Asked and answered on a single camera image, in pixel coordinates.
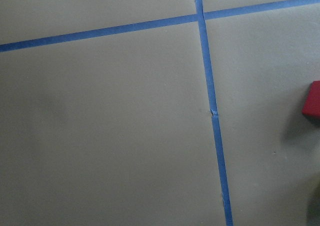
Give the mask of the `red wooden block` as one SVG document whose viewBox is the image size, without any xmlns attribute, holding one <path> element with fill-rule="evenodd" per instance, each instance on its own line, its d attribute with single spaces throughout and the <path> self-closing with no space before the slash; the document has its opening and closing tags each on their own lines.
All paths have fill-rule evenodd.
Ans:
<svg viewBox="0 0 320 226">
<path fill-rule="evenodd" d="M 307 98 L 302 108 L 302 114 L 314 118 L 320 119 L 320 81 L 313 81 L 310 85 Z"/>
</svg>

